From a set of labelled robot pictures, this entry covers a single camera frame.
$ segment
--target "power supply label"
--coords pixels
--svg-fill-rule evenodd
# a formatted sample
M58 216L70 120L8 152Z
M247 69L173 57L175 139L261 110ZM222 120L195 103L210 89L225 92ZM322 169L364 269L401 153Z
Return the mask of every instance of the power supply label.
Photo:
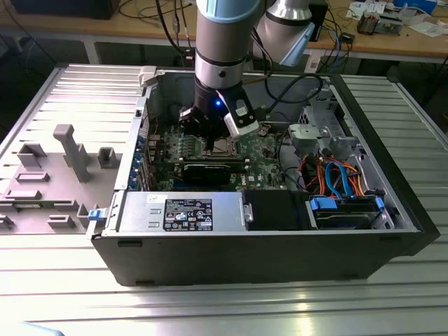
M167 199L163 230L213 231L211 199Z

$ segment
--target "slotted aluminum surface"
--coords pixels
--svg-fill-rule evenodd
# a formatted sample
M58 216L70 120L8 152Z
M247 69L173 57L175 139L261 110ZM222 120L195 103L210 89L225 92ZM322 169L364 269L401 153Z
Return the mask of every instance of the slotted aluminum surface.
M47 153L64 152L53 137L57 124L72 124L73 138L87 153L113 147L121 154L141 96L139 71L138 66L81 64L55 69L2 144L9 142L1 151L0 193L20 165L16 153L24 142L39 142Z
M421 121L412 125L425 130ZM431 188L419 196L436 192L446 195ZM441 238L365 281L125 288L83 235L0 236L0 319L65 335L442 335L448 333L447 207L430 211Z
M344 81L434 223L448 223L447 137L402 85L382 77Z

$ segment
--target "paper on desk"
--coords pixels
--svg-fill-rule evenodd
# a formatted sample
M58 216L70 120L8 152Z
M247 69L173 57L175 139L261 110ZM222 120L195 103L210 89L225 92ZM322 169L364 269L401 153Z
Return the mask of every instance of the paper on desk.
M384 9L386 7L385 1L379 1L375 3L369 3L369 2L352 2L350 3L350 7L347 11L347 17L353 18L356 20L360 20L363 16L364 11L368 12L377 12L378 14L384 13Z
M431 22L420 22L409 26L409 28L429 37L436 37L447 33L447 30L444 27L437 26Z

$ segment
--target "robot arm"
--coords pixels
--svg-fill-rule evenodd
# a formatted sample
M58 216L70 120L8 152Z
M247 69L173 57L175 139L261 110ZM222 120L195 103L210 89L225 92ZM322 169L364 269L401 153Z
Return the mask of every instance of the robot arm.
M258 21L260 39L274 61L297 64L314 29L308 0L277 0L260 17L260 0L197 0L195 99L182 112L185 133L207 139L238 138L258 129L242 87L243 67Z

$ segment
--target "workbench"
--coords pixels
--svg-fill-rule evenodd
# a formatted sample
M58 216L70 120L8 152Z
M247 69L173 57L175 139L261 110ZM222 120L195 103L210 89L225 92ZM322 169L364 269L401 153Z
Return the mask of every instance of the workbench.
M141 0L139 7L153 5L153 0ZM399 36L375 34L362 35L356 32L356 20L347 20L345 15L350 0L330 0L330 7L336 22L345 32L356 35L350 57L374 60L395 60L407 62L442 63L448 55L448 38L439 36L427 37L407 27ZM163 11L172 9L172 3L163 6ZM55 17L47 15L19 15L11 7L16 20L35 38L82 41L91 64L100 64L101 57L96 43L130 43L141 45L167 46L168 40L159 24L152 24L125 17L115 12L110 20L93 20L79 17ZM134 6L130 3L123 8L125 13L136 15ZM146 15L156 14L155 9L145 11ZM448 10L436 8L435 16L448 16ZM196 32L195 6L185 9L190 38L194 45ZM172 32L172 12L166 15L168 29ZM7 12L0 10L0 32L2 36L26 36L11 20ZM180 40L182 46L187 46L186 35L181 29ZM310 42L305 54L310 55L305 72L316 70L316 61L328 55L334 43L327 31L321 33L317 42Z
M122 153L141 95L139 71L56 68L0 145L1 178L13 178L20 164L16 148L32 134L46 151L62 151L52 139L60 122L75 125L76 135L90 135L90 141L76 138L88 153L101 146ZM370 111L376 132L388 139L396 162L408 166L403 172L441 233L422 252L392 260L367 280L124 287L85 234L0 234L0 322L28 321L66 336L447 333L448 140L420 108L403 107L404 101L415 102L399 93L400 84L381 77L343 78ZM376 96L388 90L385 84L394 91L383 95L388 109L380 109ZM82 103L99 112L82 113ZM110 140L113 134L123 136Z

